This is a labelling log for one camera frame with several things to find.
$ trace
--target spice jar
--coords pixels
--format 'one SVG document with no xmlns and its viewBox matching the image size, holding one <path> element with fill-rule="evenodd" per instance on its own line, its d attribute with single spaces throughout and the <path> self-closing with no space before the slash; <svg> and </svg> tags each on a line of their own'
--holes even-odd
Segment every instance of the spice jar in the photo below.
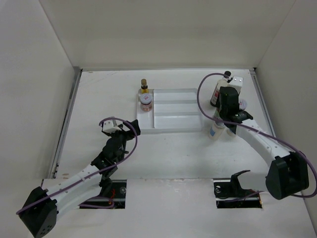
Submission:
<svg viewBox="0 0 317 238">
<path fill-rule="evenodd" d="M 152 110 L 152 96 L 149 93 L 141 94 L 140 96 L 141 109 L 145 112 Z"/>
</svg>

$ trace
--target white wall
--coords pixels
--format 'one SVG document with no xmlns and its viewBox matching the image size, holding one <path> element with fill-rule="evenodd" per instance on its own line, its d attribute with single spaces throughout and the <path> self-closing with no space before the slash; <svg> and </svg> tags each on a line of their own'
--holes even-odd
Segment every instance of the white wall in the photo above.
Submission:
<svg viewBox="0 0 317 238">
<path fill-rule="evenodd" d="M 255 67 L 294 0 L 41 0 L 75 66 Z"/>
<path fill-rule="evenodd" d="M 317 168 L 317 1 L 297 0 L 264 55 L 257 75 L 276 134 Z M 311 193 L 315 182 L 311 176 Z M 317 198 L 306 200 L 317 227 Z"/>
<path fill-rule="evenodd" d="M 1 1 L 0 184 L 47 175 L 73 76 L 38 0 Z"/>
</svg>

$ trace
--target purple cable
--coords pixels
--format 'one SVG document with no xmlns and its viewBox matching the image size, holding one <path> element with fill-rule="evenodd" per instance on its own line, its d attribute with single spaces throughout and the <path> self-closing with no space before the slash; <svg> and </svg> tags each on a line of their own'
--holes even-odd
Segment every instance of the purple cable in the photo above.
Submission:
<svg viewBox="0 0 317 238">
<path fill-rule="evenodd" d="M 239 197 L 239 198 L 235 198 L 235 199 L 232 199 L 232 200 L 226 200 L 225 202 L 238 202 L 238 201 L 243 201 L 244 199 L 248 198 L 248 197 L 252 197 L 254 195 L 257 195 L 259 194 L 260 192 L 263 192 L 263 191 L 257 191 L 257 192 L 253 192 L 247 196 L 244 196 L 244 197 Z"/>
<path fill-rule="evenodd" d="M 276 138 L 276 137 L 274 137 L 274 136 L 271 136 L 271 135 L 269 135 L 269 134 L 266 134 L 266 133 L 264 133 L 264 132 L 262 132 L 262 131 L 259 131 L 259 130 L 255 129 L 255 128 L 253 128 L 253 127 L 250 127 L 250 126 L 247 126 L 247 125 L 243 125 L 243 124 L 239 124 L 239 123 L 236 123 L 236 122 L 214 119 L 214 118 L 208 116 L 208 115 L 204 112 L 204 110 L 202 109 L 202 106 L 201 106 L 201 104 L 200 104 L 200 102 L 199 102 L 199 92 L 200 92 L 200 89 L 201 89 L 201 87 L 202 87 L 203 82 L 204 82 L 208 77 L 213 76 L 213 75 L 221 75 L 221 76 L 224 76 L 224 77 L 228 77 L 227 75 L 222 74 L 222 73 L 210 73 L 210 74 L 206 75 L 206 76 L 202 79 L 202 81 L 201 81 L 200 84 L 199 84 L 198 90 L 197 90 L 197 104 L 198 104 L 198 107 L 199 107 L 200 111 L 202 112 L 202 114 L 203 114 L 205 117 L 207 117 L 208 119 L 213 120 L 213 121 L 215 121 L 215 122 L 222 122 L 222 123 L 225 123 L 225 124 L 237 125 L 237 126 L 241 126 L 241 127 L 247 128 L 247 129 L 249 129 L 249 130 L 252 130 L 252 131 L 254 131 L 254 132 L 257 132 L 257 133 L 259 133 L 260 135 L 263 135 L 263 136 L 266 136 L 266 137 L 268 137 L 268 138 L 270 138 L 270 139 L 276 140 L 277 142 L 279 142 L 279 143 L 281 143 L 281 144 L 287 146 L 288 148 L 290 148 L 290 149 L 292 149 L 293 151 L 295 151 L 296 153 L 298 153 L 298 154 L 305 160 L 305 162 L 308 164 L 308 166 L 311 168 L 311 170 L 312 170 L 312 172 L 313 172 L 313 175 L 314 175 L 314 178 L 315 178 L 316 188 L 315 188 L 315 191 L 314 191 L 312 194 L 310 194 L 310 195 L 295 195 L 295 194 L 293 194 L 292 196 L 294 196 L 294 197 L 300 197 L 300 198 L 311 198 L 311 197 L 315 197 L 316 194 L 317 194 L 317 172 L 316 172 L 316 170 L 314 169 L 312 163 L 306 158 L 306 156 L 305 156 L 300 150 L 296 149 L 294 146 L 292 146 L 291 144 L 289 144 L 288 142 L 286 142 L 286 141 L 284 141 L 284 140 L 281 140 L 281 139 L 279 139 L 279 138 Z"/>
<path fill-rule="evenodd" d="M 127 121 L 125 121 L 125 120 L 123 120 L 123 119 L 120 119 L 120 118 L 111 117 L 111 118 L 105 118 L 105 119 L 103 119 L 102 121 L 100 121 L 100 122 L 99 122 L 99 126 L 101 126 L 104 121 L 106 121 L 106 120 L 113 120 L 113 119 L 114 119 L 114 120 L 121 121 L 121 122 L 124 122 L 124 123 L 127 124 L 128 127 L 133 131 L 133 133 L 134 133 L 134 135 L 135 135 L 135 144 L 134 144 L 134 147 L 133 147 L 133 149 L 131 150 L 131 152 L 130 152 L 123 160 L 121 160 L 120 162 L 118 162 L 118 163 L 116 163 L 116 164 L 114 164 L 114 165 L 111 165 L 111 166 L 109 166 L 109 167 L 106 167 L 106 168 L 104 168 L 104 169 L 102 169 L 102 170 L 96 171 L 96 172 L 94 172 L 94 173 L 92 173 L 92 174 L 90 174 L 90 175 L 84 177 L 84 179 L 89 179 L 90 177 L 92 177 L 92 176 L 94 176 L 94 175 L 96 175 L 96 174 L 99 174 L 99 173 L 101 173 L 101 172 L 103 172 L 103 171 L 112 169 L 113 167 L 116 167 L 117 165 L 121 164 L 123 161 L 127 160 L 127 159 L 132 155 L 132 153 L 135 151 L 135 148 L 137 147 L 137 144 L 138 144 L 138 134 L 137 134 L 137 132 L 135 131 L 135 129 L 133 128 L 133 126 L 132 126 L 129 122 L 127 122 Z M 59 191 L 57 191 L 57 192 L 54 192 L 54 193 L 52 193 L 52 194 L 50 194 L 50 195 L 48 195 L 48 196 L 46 196 L 46 197 L 43 197 L 43 198 L 37 200 L 36 202 L 31 203 L 30 205 L 27 205 L 27 206 L 23 207 L 22 209 L 20 209 L 19 211 L 16 212 L 16 215 L 19 215 L 21 212 L 24 212 L 25 210 L 27 210 L 27 209 L 29 209 L 29 208 L 31 208 L 31 207 L 33 207 L 33 206 L 39 204 L 40 202 L 45 201 L 46 199 L 49 199 L 49 198 L 51 198 L 51 197 L 53 197 L 53 196 L 56 196 L 56 195 L 58 195 L 58 194 L 60 194 L 60 193 L 62 193 L 62 192 L 65 192 L 66 190 L 68 190 L 68 189 L 70 189 L 70 188 L 72 188 L 72 187 L 78 185 L 78 184 L 81 183 L 82 181 L 83 181 L 83 180 L 78 180 L 77 182 L 75 182 L 75 183 L 73 183 L 73 184 L 71 184 L 71 185 L 69 185 L 69 186 L 67 186 L 67 187 L 65 187 L 65 188 L 63 188 L 63 189 L 61 189 L 61 190 L 59 190 Z"/>
<path fill-rule="evenodd" d="M 80 204 L 79 206 L 80 207 L 90 207 L 90 208 L 99 208 L 99 209 L 110 209 L 112 207 L 114 207 L 114 201 L 112 201 L 111 199 L 107 198 L 107 197 L 92 197 L 90 199 L 93 199 L 93 198 L 105 198 L 105 199 L 108 199 L 109 201 L 111 201 L 111 205 L 110 206 L 107 206 L 107 207 L 104 207 L 104 206 L 97 206 L 97 205 L 89 205 L 89 204 Z"/>
</svg>

